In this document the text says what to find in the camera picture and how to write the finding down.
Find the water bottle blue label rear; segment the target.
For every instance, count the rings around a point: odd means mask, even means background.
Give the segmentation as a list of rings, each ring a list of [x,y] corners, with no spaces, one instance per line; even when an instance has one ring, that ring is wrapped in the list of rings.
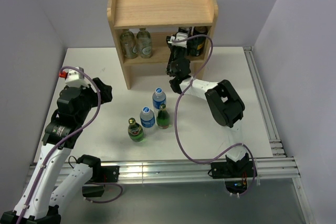
[[[160,105],[166,104],[166,94],[162,90],[162,88],[155,89],[152,95],[152,103],[153,103],[153,108],[154,108],[154,114],[157,116],[160,110]]]

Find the wooden two-tier shelf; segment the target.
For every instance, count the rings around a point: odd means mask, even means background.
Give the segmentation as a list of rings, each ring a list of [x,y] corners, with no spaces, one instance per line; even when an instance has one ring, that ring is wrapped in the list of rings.
[[[173,28],[205,26],[208,35],[213,36],[217,18],[216,0],[108,0],[107,19],[127,89],[132,86],[132,66],[168,61],[170,51],[165,39],[174,32]],[[151,34],[151,58],[126,58],[120,43],[121,32],[126,28],[158,29]]]

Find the green glass bottle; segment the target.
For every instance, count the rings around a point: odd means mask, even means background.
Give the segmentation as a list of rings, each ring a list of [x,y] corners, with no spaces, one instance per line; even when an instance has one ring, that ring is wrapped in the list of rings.
[[[129,118],[128,122],[129,137],[134,142],[141,142],[144,138],[144,130],[142,126],[136,122],[135,118]]]
[[[158,127],[161,129],[167,129],[170,126],[170,114],[168,113],[164,103],[160,105],[156,122]]]

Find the clear glass bottle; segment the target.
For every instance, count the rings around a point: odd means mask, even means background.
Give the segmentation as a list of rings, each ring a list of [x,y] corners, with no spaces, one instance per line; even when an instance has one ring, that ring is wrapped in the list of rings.
[[[123,29],[120,35],[120,43],[124,56],[128,59],[134,59],[137,55],[135,36],[129,29]]]
[[[152,56],[152,39],[146,28],[140,28],[136,35],[138,54],[147,59]]]

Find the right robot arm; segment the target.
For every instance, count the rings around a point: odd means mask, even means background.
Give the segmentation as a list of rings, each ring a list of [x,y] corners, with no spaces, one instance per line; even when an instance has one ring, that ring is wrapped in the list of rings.
[[[205,100],[215,122],[230,129],[230,147],[203,163],[212,163],[224,156],[226,174],[237,177],[253,163],[251,151],[241,142],[242,138],[239,136],[239,126],[244,116],[245,105],[228,80],[208,82],[197,79],[196,75],[190,75],[190,60],[187,59],[186,54],[193,40],[198,38],[210,39],[208,35],[190,37],[182,32],[167,36],[166,43],[171,53],[166,74],[171,77],[171,89],[179,94],[178,100],[184,95]]]

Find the aluminium front rail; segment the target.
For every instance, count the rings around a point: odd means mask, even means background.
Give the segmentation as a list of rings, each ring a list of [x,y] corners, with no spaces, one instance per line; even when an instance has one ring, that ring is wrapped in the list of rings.
[[[259,158],[255,160],[257,179],[299,178],[294,158]],[[103,168],[118,166],[114,178],[119,184],[159,184],[209,182],[209,164],[190,161],[167,162],[103,162]]]

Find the clear glass bottle left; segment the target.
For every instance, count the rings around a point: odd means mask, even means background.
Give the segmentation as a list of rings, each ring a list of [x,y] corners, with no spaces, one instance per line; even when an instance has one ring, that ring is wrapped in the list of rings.
[[[128,59],[134,59],[137,55],[135,36],[129,29],[123,29],[120,35],[120,43],[124,56]]]

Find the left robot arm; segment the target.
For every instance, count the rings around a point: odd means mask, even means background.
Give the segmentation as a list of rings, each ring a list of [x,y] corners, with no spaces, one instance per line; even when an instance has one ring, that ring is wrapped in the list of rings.
[[[62,166],[82,133],[92,108],[112,100],[112,86],[94,78],[66,81],[57,99],[57,109],[45,128],[40,156],[33,175],[14,210],[2,214],[1,223],[60,223],[67,203],[86,182],[102,176],[101,161],[83,155],[70,175],[59,185],[56,180]]]

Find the dark beverage can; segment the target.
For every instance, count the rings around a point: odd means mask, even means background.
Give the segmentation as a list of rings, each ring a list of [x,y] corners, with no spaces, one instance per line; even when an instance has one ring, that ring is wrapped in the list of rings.
[[[192,27],[179,27],[177,33],[177,40],[182,40],[191,37]]]
[[[196,35],[207,35],[208,29],[206,26],[197,26],[194,27],[192,36]],[[198,57],[203,53],[205,37],[197,37],[189,40],[188,45],[188,54],[192,57]]]

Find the water bottle blue label front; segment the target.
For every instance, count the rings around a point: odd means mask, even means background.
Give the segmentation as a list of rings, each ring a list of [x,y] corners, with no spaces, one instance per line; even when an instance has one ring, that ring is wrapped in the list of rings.
[[[151,129],[155,125],[154,112],[147,106],[145,106],[140,112],[140,121],[145,129]]]

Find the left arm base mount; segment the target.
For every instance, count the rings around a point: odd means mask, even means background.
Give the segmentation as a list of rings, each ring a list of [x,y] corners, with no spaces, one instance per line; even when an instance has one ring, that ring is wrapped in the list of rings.
[[[116,183],[120,166],[102,166],[98,177],[90,179],[82,187],[82,195],[86,198],[100,198],[106,191],[106,183]]]

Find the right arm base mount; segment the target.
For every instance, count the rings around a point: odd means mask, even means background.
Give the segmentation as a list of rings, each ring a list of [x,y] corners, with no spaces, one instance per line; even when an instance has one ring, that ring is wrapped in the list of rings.
[[[257,179],[257,175],[257,169],[252,161],[248,161],[246,164],[215,162],[211,163],[211,168],[208,171],[208,176],[212,179],[223,179],[229,195],[237,198],[248,192]]]

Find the water bottle blue label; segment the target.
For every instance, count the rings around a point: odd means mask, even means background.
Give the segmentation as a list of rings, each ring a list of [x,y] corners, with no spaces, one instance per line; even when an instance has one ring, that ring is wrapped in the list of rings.
[[[155,89],[152,95],[152,103],[153,103],[153,108],[154,108],[154,114],[157,116],[160,110],[160,105],[166,104],[166,94],[162,90],[162,88]]]
[[[155,125],[154,112],[147,106],[145,106],[140,112],[140,121],[145,129],[151,129]]]

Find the clear glass bottle right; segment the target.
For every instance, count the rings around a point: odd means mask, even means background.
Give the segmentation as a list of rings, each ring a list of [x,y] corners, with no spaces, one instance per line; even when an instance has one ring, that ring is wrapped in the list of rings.
[[[136,35],[138,54],[147,59],[152,56],[152,39],[146,28],[140,28]]]

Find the green glass bottle front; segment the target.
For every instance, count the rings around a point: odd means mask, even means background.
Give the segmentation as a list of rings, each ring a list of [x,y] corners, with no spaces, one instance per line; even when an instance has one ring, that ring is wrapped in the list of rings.
[[[128,122],[129,137],[134,142],[141,142],[144,138],[144,130],[142,126],[136,122],[135,118],[129,118]]]

